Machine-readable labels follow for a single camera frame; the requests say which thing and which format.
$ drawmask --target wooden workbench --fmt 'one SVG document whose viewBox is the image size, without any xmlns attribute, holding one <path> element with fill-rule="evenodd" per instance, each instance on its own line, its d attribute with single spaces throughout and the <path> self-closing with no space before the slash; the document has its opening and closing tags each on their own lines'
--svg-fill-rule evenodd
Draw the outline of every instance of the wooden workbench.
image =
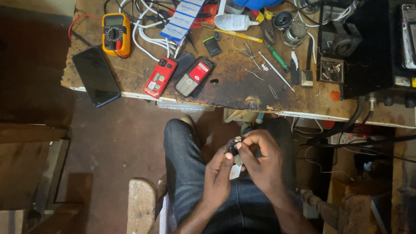
<svg viewBox="0 0 416 234">
<path fill-rule="evenodd" d="M 104 0 L 78 0 L 74 16 L 81 14 L 91 14 L 102 17 Z M 113 1 L 107 5 L 108 12 L 118 12 L 118 8 Z M 292 6 L 283 3 L 272 9 L 273 12 L 282 10 L 293 10 Z M 311 15 L 315 21 L 319 20 L 319 13 Z M 102 26 L 101 21 L 92 17 L 85 17 L 78 20 L 73 30 L 84 37 L 89 43 L 93 45 L 101 44 Z M 149 37 L 159 37 L 159 29 L 153 27 L 145 29 L 145 33 Z M 309 32 L 317 38 L 317 27 L 309 28 Z M 260 27 L 251 26 L 247 35 L 260 37 Z M 291 58 L 290 47 L 285 46 L 280 40 L 280 33 L 276 33 L 277 43 L 274 48 L 281 54 L 284 61 L 289 64 Z M 350 118 L 356 108 L 355 100 L 344 100 L 342 102 L 332 101 L 329 97 L 331 90 L 339 90 L 339 85 L 317 82 L 316 64 L 312 59 L 311 70 L 314 75 L 314 87 L 312 89 L 302 88 L 300 85 L 294 86 L 296 92 L 290 89 L 282 90 L 284 82 L 275 74 L 272 69 L 269 71 L 262 71 L 257 68 L 252 60 L 241 55 L 237 49 L 233 48 L 233 36 L 222 33 L 222 40 L 219 41 L 219 46 L 222 53 L 211 58 L 203 44 L 203 40 L 212 36 L 213 32 L 203 29 L 192 30 L 192 40 L 194 41 L 199 53 L 196 54 L 190 43 L 187 43 L 183 50 L 193 53 L 195 57 L 206 56 L 216 64 L 212 75 L 209 79 L 218 79 L 219 83 L 216 85 L 207 82 L 197 98 L 184 98 L 174 89 L 174 83 L 167 85 L 162 94 L 161 100 L 187 102 L 199 105 L 212 105 L 218 107 L 228 107 L 239 110 L 253 110 L 258 112 L 278 113 L 287 116 L 301 116 L 315 119 L 338 120 L 345 121 Z M 306 54 L 308 46 L 307 36 L 304 42 L 296 48 L 295 52 L 299 60 L 300 70 L 306 68 Z M 243 48 L 245 39 L 236 37 L 234 39 L 234 46 Z M 138 43 L 146 48 L 153 56 L 166 56 L 166 49 L 160 46 L 145 42 L 139 38 Z M 129 59 L 123 60 L 116 56 L 108 56 L 105 54 L 107 62 L 116 77 L 116 82 L 122 91 L 123 96 L 150 99 L 153 98 L 144 94 L 142 89 L 146 84 L 147 79 L 151 75 L 157 62 L 151 59 L 148 55 L 137 48 L 134 43 L 131 43 L 131 55 Z M 279 72 L 286 77 L 290 82 L 290 74 L 284 73 L 281 66 L 273 59 L 268 52 L 266 45 L 253 41 L 248 42 L 250 48 L 256 54 L 256 62 L 261 65 L 265 61 L 258 55 L 257 49 L 260 49 L 262 54 L 275 65 Z M 61 84 L 64 87 L 74 90 L 85 91 L 80 77 L 72 62 L 72 56 L 80 51 L 86 49 L 86 46 L 80 41 L 73 39 L 71 47 L 67 55 L 67 67 L 64 70 Z M 245 69 L 256 73 L 262 81 L 247 72 Z M 277 93 L 278 100 L 275 99 L 268 87 L 271 85 Z M 363 111 L 360 119 L 366 115 L 366 110 Z M 406 109 L 403 105 L 394 105 L 392 107 L 385 107 L 378 105 L 374 116 L 368 121 L 370 124 L 388 125 L 392 127 L 416 127 L 415 111 L 414 109 Z"/>
</svg>

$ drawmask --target hand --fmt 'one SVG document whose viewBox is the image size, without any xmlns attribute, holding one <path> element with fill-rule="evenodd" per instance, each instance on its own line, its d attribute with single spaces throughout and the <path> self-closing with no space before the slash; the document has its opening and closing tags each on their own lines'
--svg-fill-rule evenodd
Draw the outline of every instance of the hand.
<svg viewBox="0 0 416 234">
<path fill-rule="evenodd" d="M 231 153 L 225 153 L 227 146 L 221 147 L 207 164 L 205 169 L 204 193 L 201 203 L 208 209 L 217 209 L 230 196 L 230 172 L 234 160 Z"/>
<path fill-rule="evenodd" d="M 254 184 L 270 198 L 283 188 L 282 149 L 266 130 L 248 132 L 242 142 L 237 143 L 238 153 Z M 258 144 L 262 157 L 255 159 L 249 146 Z"/>
</svg>

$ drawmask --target dark blue jeans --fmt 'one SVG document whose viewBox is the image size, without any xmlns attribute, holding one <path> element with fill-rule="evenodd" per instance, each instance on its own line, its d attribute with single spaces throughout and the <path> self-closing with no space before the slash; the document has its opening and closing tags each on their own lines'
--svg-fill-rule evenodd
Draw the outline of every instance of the dark blue jeans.
<svg viewBox="0 0 416 234">
<path fill-rule="evenodd" d="M 286 188 L 294 192 L 296 175 L 290 123 L 279 117 L 264 121 L 256 129 L 266 129 L 285 152 L 283 179 Z M 179 226 L 202 198 L 206 163 L 202 159 L 192 128 L 184 121 L 169 120 L 164 134 L 168 194 Z M 250 176 L 231 183 L 230 196 L 211 218 L 204 233 L 221 233 L 236 229 L 251 229 L 257 233 L 280 233 L 272 204 Z"/>
</svg>

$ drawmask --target digital multimeter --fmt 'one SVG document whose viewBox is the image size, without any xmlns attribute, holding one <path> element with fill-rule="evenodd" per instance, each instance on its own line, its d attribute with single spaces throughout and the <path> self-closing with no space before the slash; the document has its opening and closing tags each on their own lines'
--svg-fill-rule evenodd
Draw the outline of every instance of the digital multimeter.
<svg viewBox="0 0 416 234">
<path fill-rule="evenodd" d="M 130 54 L 130 20 L 123 13 L 103 16 L 103 50 L 109 55 Z"/>
</svg>

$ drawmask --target screwdriver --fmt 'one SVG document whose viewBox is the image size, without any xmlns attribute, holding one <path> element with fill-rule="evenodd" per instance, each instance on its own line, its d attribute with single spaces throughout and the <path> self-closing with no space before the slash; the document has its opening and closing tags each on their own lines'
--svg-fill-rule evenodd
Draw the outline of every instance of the screwdriver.
<svg viewBox="0 0 416 234">
<path fill-rule="evenodd" d="M 266 43 L 267 48 L 269 49 L 270 53 L 273 55 L 273 57 L 280 63 L 280 65 L 283 67 L 286 73 L 290 72 L 289 66 L 283 61 L 282 57 L 279 55 L 279 53 L 272 47 L 272 45 L 267 44 L 266 40 L 262 38 L 264 43 Z"/>
</svg>

